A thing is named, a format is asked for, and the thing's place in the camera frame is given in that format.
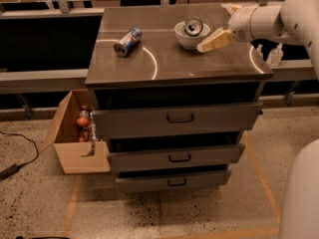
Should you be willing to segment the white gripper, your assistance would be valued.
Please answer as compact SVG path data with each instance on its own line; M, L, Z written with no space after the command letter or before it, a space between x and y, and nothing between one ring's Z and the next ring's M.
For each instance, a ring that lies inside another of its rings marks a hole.
M254 40L251 34L251 17L255 8L241 8L240 5L232 3L223 4L222 7L231 16L228 21L229 29L218 28L210 36L203 39L196 47L201 53L228 46L232 41L232 36L239 42L251 42Z

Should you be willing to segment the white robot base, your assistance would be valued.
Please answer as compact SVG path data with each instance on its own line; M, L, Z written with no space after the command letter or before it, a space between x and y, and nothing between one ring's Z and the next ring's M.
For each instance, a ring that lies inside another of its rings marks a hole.
M294 159L278 239L319 239L319 140L303 147Z

